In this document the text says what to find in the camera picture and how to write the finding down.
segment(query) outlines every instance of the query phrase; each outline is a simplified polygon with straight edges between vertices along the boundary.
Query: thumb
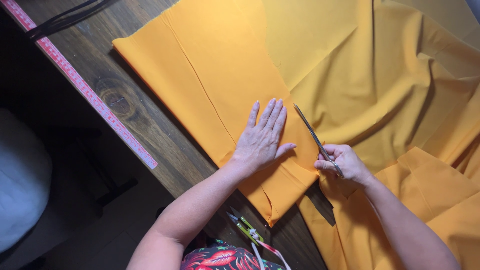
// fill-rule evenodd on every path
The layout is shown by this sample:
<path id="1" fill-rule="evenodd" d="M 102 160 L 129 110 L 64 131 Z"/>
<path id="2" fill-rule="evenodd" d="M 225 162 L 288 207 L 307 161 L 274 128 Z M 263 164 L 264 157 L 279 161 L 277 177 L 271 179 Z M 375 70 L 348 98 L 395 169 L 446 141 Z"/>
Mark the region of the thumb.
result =
<path id="1" fill-rule="evenodd" d="M 326 160 L 317 160 L 317 161 L 315 161 L 315 163 L 313 164 L 313 166 L 314 166 L 317 170 L 336 171 L 335 166 L 334 166 L 331 162 L 326 161 Z"/>
<path id="2" fill-rule="evenodd" d="M 275 159 L 280 158 L 281 156 L 285 155 L 288 151 L 292 150 L 295 147 L 297 147 L 296 144 L 290 144 L 290 143 L 280 145 L 280 147 L 276 150 Z"/>

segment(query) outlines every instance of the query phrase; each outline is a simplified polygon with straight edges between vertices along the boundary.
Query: person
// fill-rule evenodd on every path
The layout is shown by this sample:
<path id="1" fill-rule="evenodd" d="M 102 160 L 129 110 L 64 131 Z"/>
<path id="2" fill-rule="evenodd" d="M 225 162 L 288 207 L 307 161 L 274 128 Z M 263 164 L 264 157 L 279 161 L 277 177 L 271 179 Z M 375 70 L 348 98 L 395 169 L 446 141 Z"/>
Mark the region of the person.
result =
<path id="1" fill-rule="evenodd" d="M 283 269 L 272 263 L 259 262 L 245 249 L 229 246 L 220 240 L 217 246 L 195 250 L 182 260 L 190 241 L 243 180 L 296 147 L 293 143 L 278 146 L 287 117 L 282 99 L 272 99 L 255 124 L 259 109 L 257 101 L 231 159 L 164 209 L 137 246 L 128 270 L 259 269 L 260 264 L 265 269 Z M 344 179 L 363 189 L 405 269 L 460 270 L 446 244 L 368 171 L 350 146 L 325 145 L 324 148 L 342 170 Z M 314 167 L 326 173 L 336 171 L 322 155 Z"/>

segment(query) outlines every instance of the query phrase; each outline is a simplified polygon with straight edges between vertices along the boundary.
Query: right hand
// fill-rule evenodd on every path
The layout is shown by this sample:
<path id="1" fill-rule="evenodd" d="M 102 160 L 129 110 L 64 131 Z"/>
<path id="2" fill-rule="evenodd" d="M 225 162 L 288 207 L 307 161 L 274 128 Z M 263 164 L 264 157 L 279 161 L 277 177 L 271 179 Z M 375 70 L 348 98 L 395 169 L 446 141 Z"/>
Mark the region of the right hand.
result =
<path id="1" fill-rule="evenodd" d="M 352 180 L 366 187 L 375 177 L 360 160 L 355 151 L 348 145 L 324 145 L 330 159 L 340 167 L 343 178 Z M 325 160 L 322 154 L 318 155 L 318 160 L 313 166 L 322 171 L 337 173 L 335 166 Z"/>

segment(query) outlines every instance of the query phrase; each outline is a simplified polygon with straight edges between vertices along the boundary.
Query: hand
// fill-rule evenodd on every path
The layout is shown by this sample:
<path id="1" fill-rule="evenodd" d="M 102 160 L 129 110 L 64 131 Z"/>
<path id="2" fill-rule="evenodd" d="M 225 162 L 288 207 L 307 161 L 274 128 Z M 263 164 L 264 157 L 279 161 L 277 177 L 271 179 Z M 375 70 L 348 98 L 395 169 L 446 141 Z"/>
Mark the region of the hand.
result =
<path id="1" fill-rule="evenodd" d="M 365 164 L 360 160 L 355 151 L 348 145 L 324 145 L 330 159 L 340 167 L 343 172 L 343 178 L 352 180 L 366 187 L 374 178 Z M 322 171 L 336 173 L 335 166 L 325 160 L 322 154 L 318 155 L 318 160 L 313 166 Z"/>
<path id="2" fill-rule="evenodd" d="M 259 109 L 260 104 L 257 101 L 250 111 L 247 127 L 241 134 L 231 158 L 251 174 L 266 168 L 283 154 L 297 147 L 292 143 L 278 147 L 280 133 L 287 118 L 287 108 L 283 107 L 282 99 L 277 102 L 275 98 L 272 99 L 255 125 Z"/>

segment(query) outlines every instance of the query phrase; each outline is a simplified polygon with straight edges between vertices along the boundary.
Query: black strap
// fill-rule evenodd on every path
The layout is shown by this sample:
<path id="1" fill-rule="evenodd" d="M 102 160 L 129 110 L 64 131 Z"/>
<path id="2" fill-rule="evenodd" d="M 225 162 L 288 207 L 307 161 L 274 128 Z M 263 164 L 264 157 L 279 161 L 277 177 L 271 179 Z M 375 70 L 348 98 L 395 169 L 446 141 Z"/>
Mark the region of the black strap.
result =
<path id="1" fill-rule="evenodd" d="M 88 0 L 85 3 L 82 3 L 76 7 L 73 7 L 61 14 L 58 14 L 51 19 L 45 21 L 44 23 L 40 24 L 39 26 L 30 29 L 29 31 L 26 32 L 27 36 L 32 40 L 32 41 L 37 41 L 41 39 L 42 37 L 49 36 L 53 33 L 56 33 L 60 30 L 63 30 L 79 21 L 82 19 L 85 19 L 86 17 L 92 15 L 95 11 L 97 11 L 99 8 L 104 6 L 107 2 L 110 0 L 101 0 L 100 3 L 96 4 L 95 6 L 92 6 L 88 8 L 87 10 L 81 11 L 79 13 L 76 13 L 74 15 L 68 16 L 66 18 L 61 18 L 69 13 L 72 13 L 74 11 L 77 11 L 81 8 L 84 8 L 88 5 L 91 5 L 95 2 L 98 2 L 99 0 Z"/>

